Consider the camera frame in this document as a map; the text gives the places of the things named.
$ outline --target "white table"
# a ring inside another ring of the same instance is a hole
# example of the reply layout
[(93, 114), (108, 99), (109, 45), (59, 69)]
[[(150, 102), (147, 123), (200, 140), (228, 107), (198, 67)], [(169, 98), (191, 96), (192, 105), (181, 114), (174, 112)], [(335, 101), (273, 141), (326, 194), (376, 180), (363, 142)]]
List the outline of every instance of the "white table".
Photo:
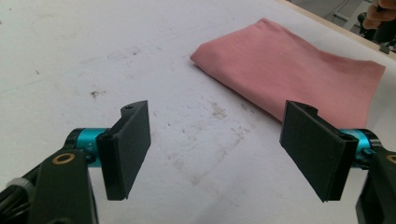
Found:
[(77, 127), (111, 127), (148, 100), (152, 144), (130, 199), (109, 202), (91, 169), (101, 223), (357, 223), (366, 173), (322, 203), (279, 145), (280, 123), (197, 69), (190, 55), (266, 17), (320, 49), (387, 67), (368, 129), (396, 145), (396, 63), (275, 0), (0, 2), (0, 189)]

